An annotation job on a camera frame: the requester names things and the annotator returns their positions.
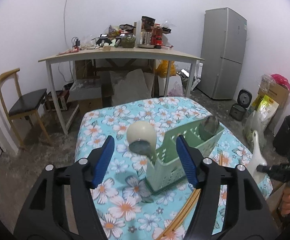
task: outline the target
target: wooden tabletop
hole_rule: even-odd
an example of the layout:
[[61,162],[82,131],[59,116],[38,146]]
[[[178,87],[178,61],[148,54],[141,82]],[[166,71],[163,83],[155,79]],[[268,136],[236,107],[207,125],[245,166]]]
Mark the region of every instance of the wooden tabletop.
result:
[[103,48],[85,49],[76,53],[54,55],[40,59],[39,62],[47,61],[51,64],[72,60],[105,59],[105,58],[166,59],[188,63],[194,63],[197,60],[204,60],[202,58],[172,49],[142,49],[142,48],[125,49],[111,47],[110,50],[103,50]]

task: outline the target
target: green plastic utensil holder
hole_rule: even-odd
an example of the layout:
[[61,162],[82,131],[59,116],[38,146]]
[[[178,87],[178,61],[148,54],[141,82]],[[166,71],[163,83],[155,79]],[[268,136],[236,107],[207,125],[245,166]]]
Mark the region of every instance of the green plastic utensil holder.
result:
[[176,150],[176,138],[182,134],[190,147],[200,150],[204,157],[208,157],[218,140],[224,127],[221,125],[217,134],[207,141],[203,141],[198,134],[198,127],[204,119],[190,122],[166,132],[162,145],[156,149],[157,158],[147,161],[145,182],[152,194],[156,195],[185,178],[185,172]]

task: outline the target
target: metal bolt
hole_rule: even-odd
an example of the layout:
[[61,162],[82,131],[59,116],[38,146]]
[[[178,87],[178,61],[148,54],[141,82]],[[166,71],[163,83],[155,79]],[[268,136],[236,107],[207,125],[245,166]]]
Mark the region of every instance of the metal bolt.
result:
[[244,171],[246,169],[246,167],[242,164],[237,165],[237,169],[240,171]]
[[86,163],[88,163],[88,160],[87,160],[86,158],[82,158],[82,159],[80,159],[80,160],[78,161],[78,163],[79,163],[80,165],[85,165]]
[[46,171],[51,171],[52,169],[54,169],[54,165],[53,164],[49,164],[45,167]]
[[203,159],[203,162],[205,163],[205,164],[211,164],[213,161],[210,159],[210,158],[204,158]]

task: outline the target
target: finger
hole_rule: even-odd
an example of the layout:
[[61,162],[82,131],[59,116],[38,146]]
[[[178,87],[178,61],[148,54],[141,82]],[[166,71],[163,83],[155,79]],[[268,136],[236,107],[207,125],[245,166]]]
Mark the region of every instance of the finger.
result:
[[288,215],[288,214],[290,214],[290,209],[282,209],[280,214],[283,215],[283,216],[284,215]]
[[281,208],[282,209],[290,209],[290,203],[283,203]]
[[283,193],[289,195],[290,194],[290,187],[284,188]]
[[283,195],[283,202],[290,203],[290,195]]

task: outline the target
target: gray refrigerator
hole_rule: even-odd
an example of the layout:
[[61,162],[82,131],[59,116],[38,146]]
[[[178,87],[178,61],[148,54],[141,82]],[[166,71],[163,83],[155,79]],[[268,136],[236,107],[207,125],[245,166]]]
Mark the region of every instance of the gray refrigerator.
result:
[[230,8],[206,11],[198,89],[213,99],[232,99],[246,46],[247,20]]

